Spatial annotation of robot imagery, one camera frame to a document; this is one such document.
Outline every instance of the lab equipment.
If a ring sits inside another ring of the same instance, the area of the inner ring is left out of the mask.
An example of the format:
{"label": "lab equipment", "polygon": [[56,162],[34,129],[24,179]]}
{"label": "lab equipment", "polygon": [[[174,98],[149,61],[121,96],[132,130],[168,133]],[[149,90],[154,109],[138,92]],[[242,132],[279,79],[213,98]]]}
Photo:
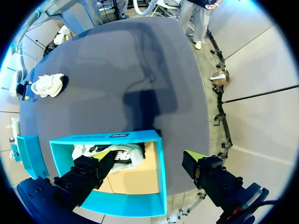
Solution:
{"label": "lab equipment", "polygon": [[[256,183],[247,189],[242,187],[242,178],[235,177],[222,166],[217,156],[204,157],[196,161],[197,153],[184,151],[182,166],[193,179],[197,188],[203,188],[216,206],[224,212],[217,224],[252,224],[252,213],[268,195]],[[17,191],[29,212],[39,223],[94,223],[73,213],[83,204],[91,191],[98,189],[114,165],[113,152],[100,161],[93,157],[80,156],[63,176],[54,178],[52,186],[48,179],[26,179],[17,186]]]}
{"label": "lab equipment", "polygon": [[251,215],[269,194],[256,183],[244,189],[243,178],[228,172],[216,155],[205,157],[184,151],[182,166],[197,189],[204,189],[212,202],[223,209],[217,224],[252,224],[255,217]]}

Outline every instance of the chair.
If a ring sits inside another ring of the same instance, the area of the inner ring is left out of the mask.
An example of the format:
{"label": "chair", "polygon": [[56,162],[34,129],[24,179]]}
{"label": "chair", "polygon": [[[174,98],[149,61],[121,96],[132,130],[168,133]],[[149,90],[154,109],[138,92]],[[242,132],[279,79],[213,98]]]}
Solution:
{"label": "chair", "polygon": [[151,14],[151,16],[153,16],[155,13],[157,13],[158,15],[160,15],[162,17],[166,17],[163,14],[157,12],[158,8],[160,8],[164,12],[164,14],[168,15],[168,17],[178,19],[177,14],[180,11],[180,2],[178,3],[177,7],[173,7],[173,6],[166,5],[163,0],[158,0],[157,7],[155,8],[155,10]]}

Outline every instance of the gray table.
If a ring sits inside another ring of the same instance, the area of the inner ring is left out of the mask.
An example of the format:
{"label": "gray table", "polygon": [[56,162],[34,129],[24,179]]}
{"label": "gray table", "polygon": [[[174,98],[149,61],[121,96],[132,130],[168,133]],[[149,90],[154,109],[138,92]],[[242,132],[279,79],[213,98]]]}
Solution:
{"label": "gray table", "polygon": [[51,177],[57,175],[49,140],[73,134],[155,129],[164,146],[168,195],[195,188],[182,167],[183,151],[209,154],[203,83],[178,21],[142,17],[111,22],[61,44],[29,77],[64,73],[57,97],[28,88],[21,134],[38,135]]}

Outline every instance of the cable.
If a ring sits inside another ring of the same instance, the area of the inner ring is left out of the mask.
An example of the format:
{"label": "cable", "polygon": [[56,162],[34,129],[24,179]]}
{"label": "cable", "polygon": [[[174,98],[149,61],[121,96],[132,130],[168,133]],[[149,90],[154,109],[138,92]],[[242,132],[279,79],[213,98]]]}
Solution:
{"label": "cable", "polygon": [[45,49],[42,48],[39,44],[37,44],[34,40],[32,40],[30,37],[28,37],[26,34],[25,34],[25,36],[26,36],[28,39],[30,39],[33,43],[35,43],[37,46],[39,46],[41,49],[45,50]]}
{"label": "cable", "polygon": [[237,218],[241,217],[242,215],[248,213],[248,212],[251,212],[252,210],[255,210],[261,206],[264,206],[264,205],[269,205],[269,204],[276,204],[278,201],[264,201],[264,202],[260,202],[260,203],[256,203],[254,205],[251,205],[249,206],[248,208],[244,209],[243,211],[240,211],[239,213],[237,213],[235,216],[233,216],[231,219],[229,219],[228,221],[231,222],[233,220],[236,220]]}
{"label": "cable", "polygon": [[114,15],[114,19],[115,19],[115,21],[116,21],[117,19],[116,19],[116,17],[115,17],[115,10],[114,10],[114,6],[112,6],[112,2],[111,2],[111,0],[110,0],[110,5],[111,5],[111,7],[112,7],[112,9],[113,9],[113,15]]}
{"label": "cable", "polygon": [[105,6],[104,6],[104,1],[99,1],[99,0],[98,0],[98,2],[102,3],[102,6],[103,6],[103,9],[104,9],[106,18],[109,20],[109,22],[111,22],[111,20],[110,20],[110,19],[108,18],[108,16],[107,16],[107,13],[106,13],[106,10],[105,10]]}

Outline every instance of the bolt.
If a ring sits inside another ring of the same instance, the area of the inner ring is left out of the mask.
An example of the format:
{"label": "bolt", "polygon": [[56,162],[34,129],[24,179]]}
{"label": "bolt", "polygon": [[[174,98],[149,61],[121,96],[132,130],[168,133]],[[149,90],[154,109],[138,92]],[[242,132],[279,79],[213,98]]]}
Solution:
{"label": "bolt", "polygon": [[227,184],[227,183],[224,184],[223,189],[225,189],[225,190],[229,189],[229,184]]}

